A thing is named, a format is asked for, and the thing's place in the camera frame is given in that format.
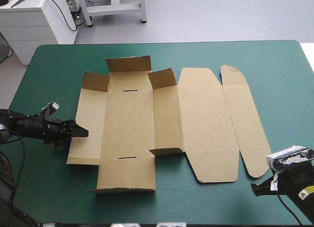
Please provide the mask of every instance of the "cardboard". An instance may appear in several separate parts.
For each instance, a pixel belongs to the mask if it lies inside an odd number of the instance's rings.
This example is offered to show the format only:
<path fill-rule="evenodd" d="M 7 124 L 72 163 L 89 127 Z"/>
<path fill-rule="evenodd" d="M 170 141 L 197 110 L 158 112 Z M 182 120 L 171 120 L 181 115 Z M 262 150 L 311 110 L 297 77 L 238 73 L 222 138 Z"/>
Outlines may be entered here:
<path fill-rule="evenodd" d="M 250 176 L 260 177 L 268 170 L 265 157 L 271 154 L 271 150 L 249 85 L 233 66 L 223 65 L 221 77 L 245 166 Z"/>
<path fill-rule="evenodd" d="M 237 179 L 239 147 L 221 83 L 208 68 L 179 79 L 184 150 L 200 182 Z"/>
<path fill-rule="evenodd" d="M 184 68 L 177 85 L 149 56 L 106 62 L 109 75 L 84 75 L 76 120 L 89 137 L 72 139 L 67 161 L 99 166 L 92 192 L 153 191 L 155 156 L 182 152 L 200 182 L 235 181 L 239 151 L 252 176 L 266 172 L 270 148 L 239 71 L 223 66 L 222 85 L 208 68 Z"/>

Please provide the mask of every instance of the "white floor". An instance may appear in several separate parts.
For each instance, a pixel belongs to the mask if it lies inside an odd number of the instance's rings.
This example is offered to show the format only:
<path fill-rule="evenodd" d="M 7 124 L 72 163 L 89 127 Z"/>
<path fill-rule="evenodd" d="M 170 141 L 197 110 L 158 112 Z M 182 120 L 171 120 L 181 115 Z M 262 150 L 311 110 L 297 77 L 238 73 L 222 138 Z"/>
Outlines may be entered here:
<path fill-rule="evenodd" d="M 140 13 L 94 17 L 94 27 L 79 27 L 76 44 L 293 39 L 304 43 L 314 69 L 314 0 L 147 0 L 146 6 L 146 24 Z M 25 70 L 15 55 L 0 64 L 0 108 L 9 107 Z"/>

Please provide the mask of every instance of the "warning label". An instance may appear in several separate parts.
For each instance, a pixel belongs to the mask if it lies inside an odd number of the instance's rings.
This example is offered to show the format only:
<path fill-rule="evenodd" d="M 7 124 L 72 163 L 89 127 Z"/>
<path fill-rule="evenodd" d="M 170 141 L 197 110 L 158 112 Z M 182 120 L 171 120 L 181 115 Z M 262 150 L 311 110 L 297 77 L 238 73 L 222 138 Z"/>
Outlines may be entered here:
<path fill-rule="evenodd" d="M 309 186 L 306 187 L 305 189 L 303 189 L 300 193 L 299 193 L 299 197 L 304 200 L 306 199 L 306 197 L 310 194 L 314 193 L 314 186 Z"/>

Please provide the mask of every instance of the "black cable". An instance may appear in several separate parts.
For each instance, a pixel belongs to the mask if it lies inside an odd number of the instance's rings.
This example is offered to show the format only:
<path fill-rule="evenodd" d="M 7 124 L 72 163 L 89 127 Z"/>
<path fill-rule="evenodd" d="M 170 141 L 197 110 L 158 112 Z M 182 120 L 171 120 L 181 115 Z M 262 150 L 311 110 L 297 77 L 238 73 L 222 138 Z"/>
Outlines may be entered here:
<path fill-rule="evenodd" d="M 87 2 L 90 2 L 94 6 L 94 3 L 92 1 L 87 1 Z"/>
<path fill-rule="evenodd" d="M 14 189 L 13 189 L 13 191 L 12 191 L 12 194 L 11 194 L 11 197 L 10 197 L 10 200 L 9 200 L 10 205 L 11 205 L 11 210 L 12 210 L 12 212 L 11 212 L 10 220 L 9 220 L 9 223 L 8 223 L 7 226 L 10 226 L 11 221 L 12 221 L 12 219 L 13 219 L 13 214 L 14 214 L 13 201 L 14 201 L 14 197 L 15 197 L 16 191 L 17 191 L 17 189 L 18 189 L 18 187 L 19 187 L 20 180 L 21 180 L 21 176 L 22 176 L 22 173 L 23 173 L 23 168 L 24 168 L 24 163 L 25 163 L 25 152 L 26 152 L 26 150 L 25 150 L 25 143 L 24 143 L 24 141 L 23 141 L 23 138 L 22 138 L 18 133 L 16 133 L 16 132 L 13 131 L 13 130 L 9 130 L 9 129 L 1 129 L 0 132 L 1 132 L 1 131 L 7 131 L 7 132 L 9 132 L 9 133 L 11 133 L 11 134 L 13 134 L 13 135 L 16 135 L 16 136 L 19 138 L 18 140 L 19 140 L 19 141 L 21 142 L 21 144 L 22 144 L 22 152 L 23 152 L 23 153 L 22 153 L 22 161 L 21 161 L 21 166 L 20 166 L 18 178 L 17 178 L 17 180 L 16 180 Z"/>
<path fill-rule="evenodd" d="M 85 20 L 81 24 L 78 24 L 77 27 L 83 25 L 84 23 L 85 23 Z"/>
<path fill-rule="evenodd" d="M 285 207 L 285 209 L 287 209 L 288 212 L 291 213 L 291 215 L 293 215 L 293 217 L 296 219 L 296 221 L 299 223 L 300 226 L 303 226 L 301 221 L 299 220 L 299 218 L 296 216 L 296 214 L 284 203 L 284 201 L 281 199 L 280 194 L 277 190 L 277 197 L 279 199 L 279 201 L 281 202 L 281 204 Z"/>
<path fill-rule="evenodd" d="M 57 6 L 57 8 L 59 9 L 59 11 L 61 12 L 61 14 L 62 14 L 62 16 L 63 16 L 63 19 L 64 19 L 65 23 L 67 24 L 68 28 L 69 28 L 71 31 L 74 31 L 74 32 L 77 31 L 77 30 L 78 30 L 77 25 L 75 25 L 75 29 L 72 29 L 72 28 L 69 26 L 69 23 L 67 22 L 67 20 L 65 19 L 65 16 L 64 16 L 64 14 L 63 14 L 61 8 L 59 7 L 59 5 L 58 5 L 54 0 L 51 0 L 51 1 L 54 2 L 54 4 Z"/>
<path fill-rule="evenodd" d="M 19 141 L 20 139 L 16 139 L 16 140 L 12 140 L 12 141 L 9 141 L 9 142 L 5 142 L 4 144 L 8 144 L 8 143 L 12 143 L 12 142 L 16 142 L 16 141 Z"/>

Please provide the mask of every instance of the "green table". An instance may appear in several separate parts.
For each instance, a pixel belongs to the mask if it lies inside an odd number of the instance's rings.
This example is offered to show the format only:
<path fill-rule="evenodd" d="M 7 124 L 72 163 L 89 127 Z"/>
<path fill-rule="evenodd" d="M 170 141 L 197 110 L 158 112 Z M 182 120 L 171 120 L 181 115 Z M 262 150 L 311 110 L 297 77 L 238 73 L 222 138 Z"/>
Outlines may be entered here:
<path fill-rule="evenodd" d="M 249 82 L 273 151 L 294 144 L 314 147 L 314 74 L 295 41 L 47 45 L 39 47 L 10 109 L 39 113 L 56 101 L 54 117 L 74 119 L 85 71 L 108 73 L 105 58 L 151 55 L 153 70 L 209 67 L 220 80 L 220 66 L 239 68 Z M 255 197 L 239 159 L 234 183 L 199 183 L 184 154 L 156 158 L 156 192 L 97 196 L 97 166 L 66 165 L 68 146 L 25 139 L 26 164 L 15 203 L 42 222 L 194 224 L 295 224 L 275 196 Z M 17 173 L 20 144 L 1 147 Z M 284 198 L 304 224 L 305 216 Z"/>

